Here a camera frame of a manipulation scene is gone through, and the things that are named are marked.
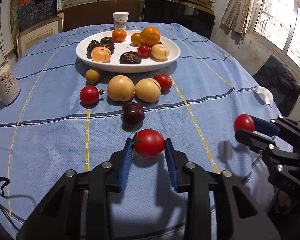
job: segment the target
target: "blue tablecloth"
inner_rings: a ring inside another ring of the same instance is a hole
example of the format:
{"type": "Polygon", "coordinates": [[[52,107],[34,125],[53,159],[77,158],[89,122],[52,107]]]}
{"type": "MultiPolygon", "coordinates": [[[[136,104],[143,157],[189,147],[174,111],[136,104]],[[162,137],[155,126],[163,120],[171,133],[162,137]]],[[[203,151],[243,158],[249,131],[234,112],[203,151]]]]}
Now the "blue tablecloth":
{"type": "MultiPolygon", "coordinates": [[[[21,92],[9,106],[0,101],[0,176],[11,180],[5,191],[10,198],[0,197],[0,204],[19,228],[66,170],[92,170],[123,149],[131,136],[122,129],[121,103],[105,93],[104,100],[87,110],[79,100],[89,67],[77,58],[75,48],[112,26],[81,27],[41,40],[13,67],[21,92]]],[[[173,87],[158,102],[143,104],[142,129],[171,138],[175,149],[207,171],[232,171],[266,209],[274,196],[267,168],[259,155],[236,142],[233,122],[242,113],[270,120],[279,110],[260,101],[253,92],[258,84],[248,72],[207,38],[178,24],[137,22],[128,23],[127,29],[147,26],[173,40],[181,55],[159,71],[171,75],[173,87]]],[[[106,90],[114,75],[103,73],[97,88],[106,90]]],[[[151,75],[127,74],[135,84],[151,75]]],[[[292,150],[279,138],[276,142],[292,150]]],[[[182,239],[186,194],[173,191],[163,154],[135,157],[125,192],[110,198],[115,237],[182,239]]],[[[213,199],[211,215],[215,229],[213,199]]],[[[0,222],[16,235],[1,211],[0,222]]]]}

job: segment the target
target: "white tissue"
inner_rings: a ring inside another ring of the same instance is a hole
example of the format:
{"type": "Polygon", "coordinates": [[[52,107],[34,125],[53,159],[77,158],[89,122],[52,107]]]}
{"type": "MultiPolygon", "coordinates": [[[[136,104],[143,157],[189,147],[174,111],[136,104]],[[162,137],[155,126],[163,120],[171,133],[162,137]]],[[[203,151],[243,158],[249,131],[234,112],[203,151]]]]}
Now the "white tissue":
{"type": "Polygon", "coordinates": [[[254,91],[259,95],[259,97],[269,106],[272,107],[272,103],[273,103],[273,95],[272,93],[261,86],[258,86],[254,89],[254,91]]]}

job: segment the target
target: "white paper cup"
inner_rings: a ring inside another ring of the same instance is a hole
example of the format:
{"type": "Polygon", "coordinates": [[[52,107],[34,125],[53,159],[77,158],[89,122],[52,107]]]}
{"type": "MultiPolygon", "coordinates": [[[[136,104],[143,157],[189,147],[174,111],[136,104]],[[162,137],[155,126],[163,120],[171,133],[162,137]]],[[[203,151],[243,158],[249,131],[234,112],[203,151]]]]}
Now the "white paper cup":
{"type": "Polygon", "coordinates": [[[113,21],[115,29],[125,29],[128,22],[128,12],[115,12],[113,13],[113,21]]]}

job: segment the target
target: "white plate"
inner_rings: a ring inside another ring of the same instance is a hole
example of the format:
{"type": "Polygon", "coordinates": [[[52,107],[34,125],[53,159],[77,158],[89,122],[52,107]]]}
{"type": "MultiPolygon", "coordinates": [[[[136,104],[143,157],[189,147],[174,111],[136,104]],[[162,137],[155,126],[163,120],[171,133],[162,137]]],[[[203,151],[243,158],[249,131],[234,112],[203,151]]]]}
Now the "white plate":
{"type": "Polygon", "coordinates": [[[112,31],[94,34],[88,38],[85,38],[78,44],[75,52],[79,59],[93,68],[121,73],[136,73],[157,70],[171,64],[180,56],[180,49],[178,45],[173,41],[161,36],[160,42],[162,42],[170,50],[170,54],[166,60],[159,61],[151,57],[142,59],[141,64],[120,64],[119,58],[123,53],[128,51],[137,51],[138,47],[132,45],[130,38],[134,33],[140,32],[141,31],[126,30],[127,37],[125,41],[116,42],[114,44],[114,53],[112,54],[109,63],[101,63],[89,59],[87,57],[87,47],[92,40],[100,42],[100,40],[104,37],[111,37],[112,31]]]}

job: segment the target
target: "curtain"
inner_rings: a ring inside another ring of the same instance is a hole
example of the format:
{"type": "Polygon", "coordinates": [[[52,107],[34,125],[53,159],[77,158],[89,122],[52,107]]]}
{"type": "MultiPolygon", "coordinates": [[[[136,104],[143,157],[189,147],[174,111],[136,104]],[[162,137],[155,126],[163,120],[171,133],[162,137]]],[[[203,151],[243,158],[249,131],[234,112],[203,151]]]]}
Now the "curtain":
{"type": "Polygon", "coordinates": [[[244,37],[255,0],[230,0],[221,23],[244,37]]]}

